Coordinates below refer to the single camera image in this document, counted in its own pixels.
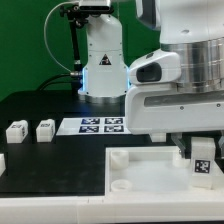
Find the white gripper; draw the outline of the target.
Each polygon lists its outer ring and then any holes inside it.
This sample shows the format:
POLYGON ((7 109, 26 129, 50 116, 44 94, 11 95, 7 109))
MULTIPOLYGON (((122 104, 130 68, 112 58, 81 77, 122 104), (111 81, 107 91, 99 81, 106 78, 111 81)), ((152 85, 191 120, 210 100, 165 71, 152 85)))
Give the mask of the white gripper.
POLYGON ((224 89, 181 93, 180 76, 180 56, 174 52, 156 50, 134 61, 125 99, 127 128, 133 134, 172 133, 182 157, 186 147, 178 132, 221 130, 218 158, 224 158, 224 89))

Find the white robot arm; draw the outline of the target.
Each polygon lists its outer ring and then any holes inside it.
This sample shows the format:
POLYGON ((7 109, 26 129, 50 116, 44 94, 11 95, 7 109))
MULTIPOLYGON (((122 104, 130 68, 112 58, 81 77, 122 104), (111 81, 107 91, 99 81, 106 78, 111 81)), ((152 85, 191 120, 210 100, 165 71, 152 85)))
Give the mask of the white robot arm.
POLYGON ((125 100, 133 134, 224 131, 224 0, 135 0, 160 48, 135 60, 125 100))

